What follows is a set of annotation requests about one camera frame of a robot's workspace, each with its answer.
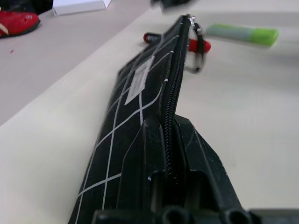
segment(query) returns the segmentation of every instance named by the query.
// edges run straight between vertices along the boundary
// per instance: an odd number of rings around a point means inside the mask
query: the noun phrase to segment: white table
[[[218,153],[245,208],[299,208],[299,9],[270,2],[202,0],[188,10],[203,27],[281,35],[271,49],[211,39],[202,73],[185,73],[177,114]],[[67,223],[117,71],[145,32],[163,32],[185,12],[145,12],[0,127],[1,223]]]

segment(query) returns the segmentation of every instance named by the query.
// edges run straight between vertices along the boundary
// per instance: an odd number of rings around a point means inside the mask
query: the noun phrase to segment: red shoe
[[[7,12],[0,8],[0,38],[27,34],[40,22],[34,13]]]

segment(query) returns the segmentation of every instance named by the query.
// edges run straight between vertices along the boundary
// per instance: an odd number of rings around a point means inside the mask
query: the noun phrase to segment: green highlighter
[[[205,34],[208,36],[272,46],[277,40],[279,32],[276,29],[245,28],[225,24],[213,24],[206,29]]]

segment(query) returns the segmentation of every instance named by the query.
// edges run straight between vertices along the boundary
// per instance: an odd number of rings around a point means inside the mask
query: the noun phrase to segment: grid pattern
[[[159,114],[172,55],[179,38],[180,21],[181,18],[120,71],[69,224],[89,224],[96,210],[116,207],[125,153],[143,120]],[[154,60],[145,89],[125,105],[135,70],[151,57]]]

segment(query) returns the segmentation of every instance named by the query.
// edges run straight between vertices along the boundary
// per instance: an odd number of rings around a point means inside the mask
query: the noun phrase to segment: white label
[[[148,76],[151,64],[154,61],[155,56],[150,57],[147,61],[143,62],[136,70],[135,74],[129,89],[128,97],[125,102],[127,105],[131,102],[135,97],[137,97],[142,90],[145,88],[145,81]]]

